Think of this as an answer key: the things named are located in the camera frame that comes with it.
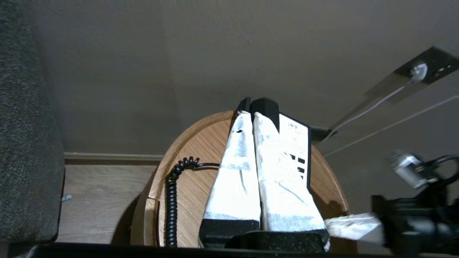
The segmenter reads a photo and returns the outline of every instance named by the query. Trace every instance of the baseboard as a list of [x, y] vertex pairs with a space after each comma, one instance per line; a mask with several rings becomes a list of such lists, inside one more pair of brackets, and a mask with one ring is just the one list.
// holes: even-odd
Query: baseboard
[[64, 152], [65, 159], [79, 160], [125, 160], [125, 161], [161, 161], [164, 155]]

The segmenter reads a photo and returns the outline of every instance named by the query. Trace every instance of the wooden tabletop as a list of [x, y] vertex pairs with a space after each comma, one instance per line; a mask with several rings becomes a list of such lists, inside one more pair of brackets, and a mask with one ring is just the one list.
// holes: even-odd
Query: wooden tabletop
[[[164, 182], [178, 160], [199, 157], [200, 163], [220, 163], [230, 132], [233, 111], [198, 121], [170, 146], [137, 204], [131, 227], [131, 244], [164, 246]], [[177, 241], [179, 247], [197, 247], [198, 231], [217, 169], [186, 170], [177, 181]], [[312, 146], [311, 190], [324, 219], [349, 214], [349, 207], [335, 175]], [[355, 242], [332, 239], [331, 251], [356, 253]]]

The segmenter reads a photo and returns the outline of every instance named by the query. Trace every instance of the wooden floor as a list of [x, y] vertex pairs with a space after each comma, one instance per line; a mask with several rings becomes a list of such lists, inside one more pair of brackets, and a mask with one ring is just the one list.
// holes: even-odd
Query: wooden floor
[[66, 165], [57, 242], [129, 243], [135, 201], [156, 166]]

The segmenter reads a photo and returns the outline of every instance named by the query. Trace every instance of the power outlet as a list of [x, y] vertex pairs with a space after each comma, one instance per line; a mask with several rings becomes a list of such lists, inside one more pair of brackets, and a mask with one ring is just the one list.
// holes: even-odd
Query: power outlet
[[395, 73], [411, 78], [411, 68], [424, 62], [427, 64], [427, 75], [422, 80], [425, 84], [436, 82], [459, 68], [459, 59], [441, 49], [431, 47], [395, 70]]

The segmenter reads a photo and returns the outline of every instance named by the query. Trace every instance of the white cable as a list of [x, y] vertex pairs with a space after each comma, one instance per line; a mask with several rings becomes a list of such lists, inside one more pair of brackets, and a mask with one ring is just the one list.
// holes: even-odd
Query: white cable
[[422, 80], [424, 80], [425, 78], [425, 75], [427, 74], [427, 64], [426, 63], [422, 63], [420, 65], [417, 65], [415, 66], [413, 69], [411, 69], [411, 79], [409, 80], [408, 83], [406, 83], [406, 85], [398, 88], [397, 90], [393, 91], [391, 94], [385, 96], [382, 100], [378, 101], [378, 103], [374, 104], [372, 107], [370, 107], [369, 109], [363, 111], [362, 113], [358, 114], [357, 116], [341, 123], [340, 125], [336, 126], [328, 135], [327, 137], [325, 137], [325, 139], [323, 139], [320, 143], [323, 143], [324, 141], [328, 140], [328, 138], [330, 138], [339, 128], [343, 127], [344, 125], [346, 125], [347, 123], [349, 122], [352, 122], [354, 121], [355, 119], [367, 114], [368, 112], [372, 111], [373, 109], [375, 109], [377, 106], [379, 106], [381, 103], [383, 103], [384, 101], [386, 101], [388, 98], [394, 96], [395, 94], [397, 94], [398, 92], [400, 92], [401, 90], [403, 90], [404, 88], [410, 86], [411, 84], [415, 84], [415, 83], [418, 83], [418, 82], [421, 82]]

